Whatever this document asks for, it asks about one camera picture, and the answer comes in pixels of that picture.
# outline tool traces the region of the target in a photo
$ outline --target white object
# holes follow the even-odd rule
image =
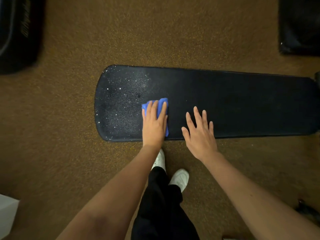
[[[169,185],[178,185],[181,192],[184,191],[189,181],[189,173],[185,169],[179,169],[174,173]]]
[[[160,149],[160,152],[159,152],[157,158],[155,159],[154,164],[152,165],[151,170],[152,170],[154,167],[161,167],[161,168],[163,168],[164,170],[166,170],[165,153],[163,152],[162,149]]]
[[[18,204],[18,200],[0,194],[0,239],[10,233]]]

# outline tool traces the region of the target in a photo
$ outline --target brown speckled floor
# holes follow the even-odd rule
[[[38,64],[0,77],[0,193],[21,199],[8,239],[56,238],[141,148],[107,143],[96,131],[94,92],[106,66],[298,76],[320,70],[320,58],[278,53],[277,11],[277,0],[48,0]],[[218,146],[289,205],[303,197],[320,210],[317,135],[223,139]],[[200,238],[250,236],[184,142],[163,147],[170,175],[190,172],[182,206]]]

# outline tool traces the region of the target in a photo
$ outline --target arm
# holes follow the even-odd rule
[[[166,132],[166,103],[157,119],[158,101],[143,117],[143,147],[75,216],[57,240],[124,239]]]
[[[218,152],[214,125],[194,107],[182,133],[191,153],[207,167],[257,239],[320,239],[320,228],[245,177]]]

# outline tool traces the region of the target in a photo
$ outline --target blue rag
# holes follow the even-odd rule
[[[148,107],[149,102],[150,102],[150,101],[148,101],[146,104],[142,104],[142,109],[144,109],[145,115],[147,115],[147,107]],[[168,114],[168,106],[169,106],[169,104],[168,104],[168,99],[165,97],[165,98],[162,98],[162,99],[159,100],[158,109],[157,109],[157,118],[158,118],[159,115],[160,115],[163,102],[166,102],[166,103],[167,103],[167,109],[166,109],[166,111],[165,111],[165,114],[166,114],[166,115]],[[165,136],[167,137],[168,135],[169,135],[169,129],[168,129],[168,122],[167,122],[167,127],[166,127],[166,129],[165,129]]]

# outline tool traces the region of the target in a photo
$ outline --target white sneaker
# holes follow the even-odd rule
[[[189,173],[185,169],[179,169],[174,173],[169,185],[178,185],[181,192],[184,191],[189,181]]]
[[[165,153],[163,152],[162,149],[160,149],[160,152],[157,156],[157,158],[155,159],[154,164],[152,165],[151,170],[154,167],[162,167],[164,170],[166,170],[166,164],[165,164]]]

